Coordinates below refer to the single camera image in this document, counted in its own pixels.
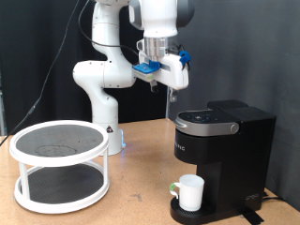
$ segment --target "table surface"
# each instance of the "table surface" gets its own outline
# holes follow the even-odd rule
[[[121,124],[127,147],[111,156],[111,187],[99,202],[78,212],[42,215],[28,212],[15,201],[13,191],[20,176],[19,163],[9,154],[9,142],[0,148],[1,224],[178,224],[170,216],[173,195],[169,185],[196,166],[173,154],[175,125],[169,119]],[[95,162],[102,164],[102,157]],[[269,196],[275,196],[266,190]],[[300,224],[299,212],[285,202],[267,201],[257,212],[265,225]],[[249,225],[242,216],[213,222],[216,225]]]

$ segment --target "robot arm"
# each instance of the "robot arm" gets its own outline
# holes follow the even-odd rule
[[[188,69],[182,57],[170,53],[175,47],[177,27],[186,26],[194,15],[191,0],[131,0],[130,22],[144,30],[144,39],[137,47],[140,64],[135,75],[154,87],[157,82],[174,90],[188,86]]]
[[[144,29],[144,39],[138,42],[140,64],[132,65],[122,54],[119,46],[119,12],[128,6],[129,0],[96,0],[93,15],[94,48],[104,53],[107,61],[85,61],[78,63],[73,78],[89,96],[92,103],[93,123],[105,128],[109,133],[109,155],[119,153],[124,147],[123,131],[118,126],[118,102],[107,95],[104,88],[125,88],[135,83],[136,77],[151,84],[155,89],[157,82],[164,83],[174,90],[188,86],[188,69],[180,62],[181,57],[170,54],[177,35],[176,26],[184,24],[178,20],[182,13],[180,5],[189,5],[191,0],[132,0],[130,20],[139,29]]]

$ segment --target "black coffee maker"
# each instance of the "black coffee maker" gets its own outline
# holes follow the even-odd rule
[[[171,201],[171,216],[204,224],[261,209],[276,117],[237,100],[211,101],[206,111],[180,112],[175,156],[197,165],[202,207],[188,212]]]

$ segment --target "power cord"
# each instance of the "power cord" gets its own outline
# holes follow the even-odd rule
[[[84,7],[82,8],[82,12],[81,12],[81,14],[79,15],[79,18],[78,18],[79,29],[81,30],[81,32],[82,32],[82,34],[85,36],[85,38],[87,38],[89,41],[91,41],[91,42],[94,43],[94,44],[97,44],[97,45],[100,45],[100,46],[104,46],[104,47],[124,48],[124,49],[127,49],[127,50],[132,51],[133,53],[135,53],[136,55],[139,56],[139,54],[138,54],[137,52],[135,52],[133,49],[129,48],[129,47],[126,46],[126,45],[105,45],[105,44],[100,44],[100,43],[97,43],[97,42],[95,42],[94,40],[92,40],[90,37],[88,37],[88,36],[84,33],[84,31],[83,31],[83,29],[82,29],[82,25],[81,25],[81,20],[82,20],[83,12],[85,11],[85,8],[86,8],[86,6],[89,4],[90,1],[91,1],[91,0],[87,0],[87,1],[86,1]]]
[[[80,0],[77,0],[77,3],[76,3],[76,5],[75,5],[75,7],[74,7],[74,9],[73,9],[73,11],[72,11],[72,14],[71,14],[71,16],[70,16],[69,19],[68,19],[67,27],[66,27],[66,32],[65,32],[65,36],[64,36],[64,38],[63,38],[63,42],[62,42],[62,44],[61,44],[61,46],[60,46],[60,48],[59,48],[59,50],[58,50],[58,52],[57,52],[57,55],[55,56],[55,58],[54,58],[54,60],[53,60],[53,62],[52,62],[52,65],[50,66],[50,69],[49,69],[48,74],[47,74],[47,76],[46,76],[45,82],[44,82],[43,87],[42,87],[42,89],[41,89],[39,98],[37,99],[37,101],[36,101],[36,103],[33,105],[33,107],[31,107],[31,109],[29,110],[29,112],[27,113],[27,115],[24,117],[24,119],[20,122],[20,124],[19,124],[18,126],[16,126],[14,129],[12,129],[12,130],[9,132],[9,134],[6,136],[6,138],[5,138],[3,141],[1,141],[0,146],[2,146],[2,144],[8,139],[8,137],[9,137],[11,134],[13,134],[14,131],[15,131],[17,128],[19,128],[19,126],[20,126],[20,125],[28,118],[28,116],[29,116],[30,114],[32,114],[32,112],[35,110],[36,106],[39,104],[39,102],[40,102],[40,100],[41,100],[41,98],[42,98],[42,95],[43,95],[43,93],[44,93],[44,89],[45,89],[46,82],[47,82],[48,79],[49,79],[49,75],[50,75],[50,73],[51,73],[51,71],[52,71],[52,69],[53,69],[53,66],[54,66],[54,64],[56,63],[56,60],[57,60],[58,56],[60,55],[60,53],[61,53],[61,51],[62,51],[62,49],[63,49],[63,46],[64,46],[64,44],[65,44],[65,40],[66,40],[67,33],[68,33],[68,26],[69,26],[69,23],[70,23],[70,21],[71,21],[73,15],[74,15],[74,12],[75,12],[77,6],[78,6],[78,4],[79,4],[79,1],[80,1]]]
[[[262,199],[262,202],[264,203],[265,201],[268,201],[268,200],[280,200],[280,201],[284,201],[284,199],[280,198],[280,197],[266,197],[266,198],[263,198]]]

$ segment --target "dark wall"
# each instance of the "dark wall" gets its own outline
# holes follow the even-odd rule
[[[0,1],[0,73],[8,131],[19,124],[38,99],[76,2]],[[106,60],[106,57],[95,51],[79,31],[78,16],[85,2],[80,0],[42,100],[20,128],[50,120],[92,120],[90,100],[74,82],[72,71],[77,62]],[[88,5],[82,17],[82,27],[89,37],[94,4]],[[136,42],[143,38],[143,32],[129,24],[127,7],[122,9],[120,18],[121,44],[136,50]],[[132,52],[123,50],[123,53],[130,63],[138,62]],[[138,80],[131,88],[107,90],[119,102],[119,122],[163,118],[166,87],[160,85],[159,88],[159,94],[153,94],[149,83]]]
[[[266,186],[300,210],[300,1],[195,0],[179,40],[192,56],[190,83],[171,119],[238,99],[277,116]]]

